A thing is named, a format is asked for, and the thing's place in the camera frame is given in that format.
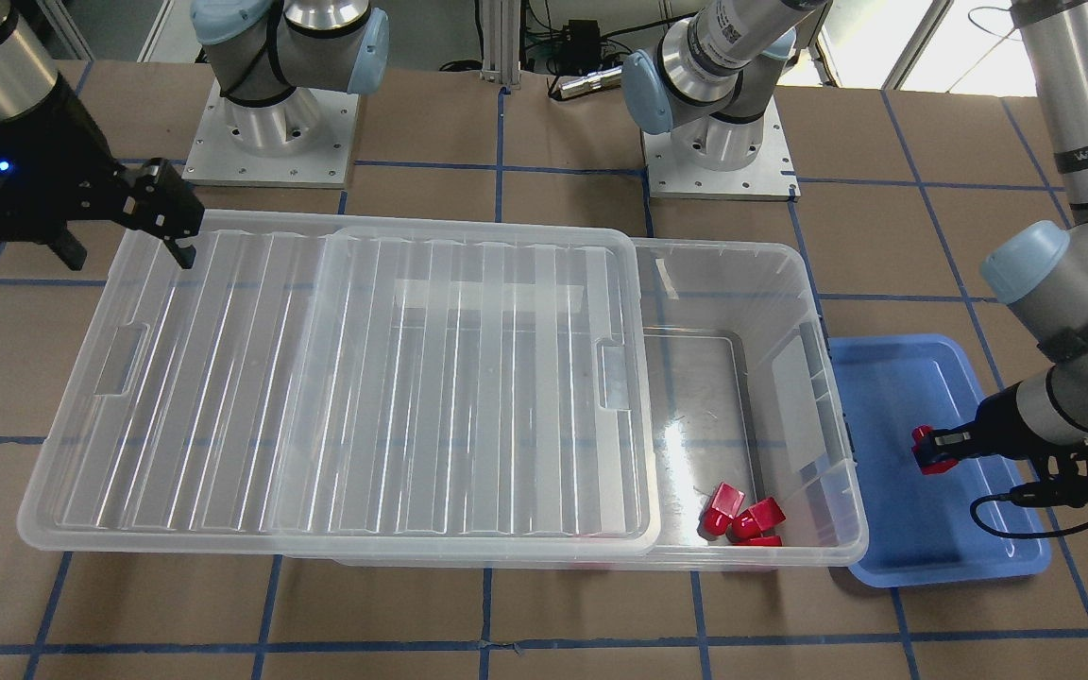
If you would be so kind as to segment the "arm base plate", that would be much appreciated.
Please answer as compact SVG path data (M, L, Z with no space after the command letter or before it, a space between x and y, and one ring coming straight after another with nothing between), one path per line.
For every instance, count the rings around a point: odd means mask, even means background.
M640 134L653 198L794 201L798 172L776 100L744 125L701 119Z
M344 190L360 102L358 94L297 89L247 108L213 83L182 176L197 186Z

